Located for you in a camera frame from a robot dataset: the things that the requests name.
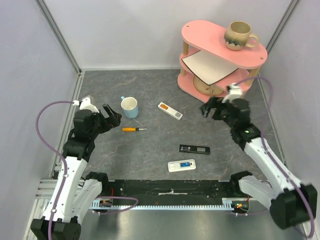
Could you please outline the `orange handled screwdriver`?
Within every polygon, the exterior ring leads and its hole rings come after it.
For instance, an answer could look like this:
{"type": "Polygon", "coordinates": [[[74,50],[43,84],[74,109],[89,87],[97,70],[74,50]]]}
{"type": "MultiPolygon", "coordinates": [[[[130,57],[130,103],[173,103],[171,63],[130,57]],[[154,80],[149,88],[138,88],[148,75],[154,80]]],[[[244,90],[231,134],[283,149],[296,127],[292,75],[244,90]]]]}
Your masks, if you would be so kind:
{"type": "Polygon", "coordinates": [[[138,127],[123,127],[123,132],[138,132],[138,131],[145,131],[146,128],[138,128],[138,127]]]}

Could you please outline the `light blue mug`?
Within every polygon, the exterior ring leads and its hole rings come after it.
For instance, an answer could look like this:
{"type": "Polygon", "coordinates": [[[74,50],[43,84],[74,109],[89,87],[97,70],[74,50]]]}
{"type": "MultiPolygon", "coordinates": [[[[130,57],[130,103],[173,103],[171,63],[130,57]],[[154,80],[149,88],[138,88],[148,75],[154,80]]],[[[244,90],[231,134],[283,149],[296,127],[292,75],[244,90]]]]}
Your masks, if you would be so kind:
{"type": "Polygon", "coordinates": [[[129,119],[135,119],[139,114],[138,101],[134,97],[121,96],[120,106],[129,119]]]}

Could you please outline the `white remote blue batteries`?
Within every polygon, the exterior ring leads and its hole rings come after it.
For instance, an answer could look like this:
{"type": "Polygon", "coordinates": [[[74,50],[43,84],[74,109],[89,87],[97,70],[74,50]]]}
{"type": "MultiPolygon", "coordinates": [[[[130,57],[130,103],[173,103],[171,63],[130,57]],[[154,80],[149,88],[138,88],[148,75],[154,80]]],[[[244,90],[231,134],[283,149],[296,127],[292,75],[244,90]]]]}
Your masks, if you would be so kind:
{"type": "Polygon", "coordinates": [[[195,170],[197,168],[194,159],[170,161],[167,163],[170,173],[195,170]]]}

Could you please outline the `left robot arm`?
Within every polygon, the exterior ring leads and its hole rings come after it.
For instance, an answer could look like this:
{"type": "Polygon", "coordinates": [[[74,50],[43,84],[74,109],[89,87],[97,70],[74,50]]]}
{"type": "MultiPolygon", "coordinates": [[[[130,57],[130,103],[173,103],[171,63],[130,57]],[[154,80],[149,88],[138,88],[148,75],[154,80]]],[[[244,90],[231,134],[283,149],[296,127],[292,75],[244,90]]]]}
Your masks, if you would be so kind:
{"type": "Polygon", "coordinates": [[[78,240],[89,207],[97,196],[104,197],[110,191],[108,176],[101,172],[90,172],[82,189],[78,187],[96,138],[118,127],[122,116],[107,104],[103,108],[108,117],[83,100],[75,105],[79,110],[75,112],[63,151],[58,153],[62,167],[52,197],[42,217],[31,222],[30,229],[39,240],[78,240]]]}

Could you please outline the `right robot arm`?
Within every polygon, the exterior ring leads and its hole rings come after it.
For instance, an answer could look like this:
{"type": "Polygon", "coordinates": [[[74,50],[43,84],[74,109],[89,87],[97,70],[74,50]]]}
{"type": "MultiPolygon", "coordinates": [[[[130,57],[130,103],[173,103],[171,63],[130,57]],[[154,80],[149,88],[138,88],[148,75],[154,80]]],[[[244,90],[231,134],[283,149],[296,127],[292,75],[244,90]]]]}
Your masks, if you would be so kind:
{"type": "Polygon", "coordinates": [[[314,227],[318,192],[312,184],[295,177],[274,154],[260,130],[251,123],[249,102],[236,98],[232,102],[211,97],[200,107],[206,118],[214,110],[213,120],[230,127],[232,140],[257,164],[269,184],[248,172],[232,175],[229,191],[235,197],[247,194],[268,209],[274,223],[282,230],[310,221],[314,227]]]}

